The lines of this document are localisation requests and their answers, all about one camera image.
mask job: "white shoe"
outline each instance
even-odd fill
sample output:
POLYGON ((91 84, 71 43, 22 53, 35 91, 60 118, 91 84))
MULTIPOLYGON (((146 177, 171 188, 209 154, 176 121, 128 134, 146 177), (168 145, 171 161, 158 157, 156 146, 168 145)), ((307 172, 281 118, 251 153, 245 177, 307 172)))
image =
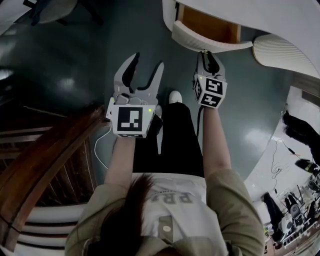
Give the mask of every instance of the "white shoe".
POLYGON ((155 107, 154 113, 155 113, 158 117, 161 118, 161 116, 162 116, 162 107, 161 107, 160 105, 157 105, 157 106, 155 107))
POLYGON ((169 95, 169 104, 180 102, 182 103, 182 96, 181 93, 177 90, 174 90, 169 95))

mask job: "white cable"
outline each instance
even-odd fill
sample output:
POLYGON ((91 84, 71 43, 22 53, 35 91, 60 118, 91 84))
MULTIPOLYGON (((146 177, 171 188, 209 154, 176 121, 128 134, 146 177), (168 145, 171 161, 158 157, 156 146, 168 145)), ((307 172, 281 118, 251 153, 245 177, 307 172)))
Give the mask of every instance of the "white cable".
POLYGON ((94 154, 95 154, 95 157, 99 160, 99 162, 108 170, 108 167, 100 160, 100 158, 97 156, 97 153, 96 153, 96 146, 97 146, 97 142, 102 139, 104 136, 106 136, 108 133, 110 133, 110 131, 112 130, 112 121, 110 120, 110 129, 104 134, 102 135, 100 138, 98 138, 96 141, 95 141, 95 144, 94 144, 94 154))

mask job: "dark floor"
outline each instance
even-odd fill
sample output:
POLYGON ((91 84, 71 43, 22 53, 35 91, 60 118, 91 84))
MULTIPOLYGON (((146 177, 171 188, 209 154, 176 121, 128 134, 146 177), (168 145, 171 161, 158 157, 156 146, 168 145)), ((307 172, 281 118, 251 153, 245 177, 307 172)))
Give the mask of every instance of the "dark floor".
MULTIPOLYGON (((79 4, 65 18, 68 26, 57 22, 35 27, 18 24, 0 37, 0 66, 14 70, 12 81, 21 100, 58 113, 69 113, 91 102, 107 103, 113 94, 115 72, 125 59, 140 52, 133 87, 145 85, 156 63, 163 60, 160 102, 170 90, 180 91, 196 124, 199 106, 191 80, 197 53, 171 39, 162 18, 162 2, 101 0, 93 4, 104 19, 103 26, 94 23, 79 4)), ((243 40, 260 34, 242 28, 243 40)), ((251 48, 217 56, 225 66, 228 82, 219 112, 233 168, 246 178, 274 133, 292 72, 259 65, 251 48)), ((110 133, 97 146, 106 164, 112 137, 110 133)), ((105 170, 97 161, 94 166, 102 182, 105 170)))

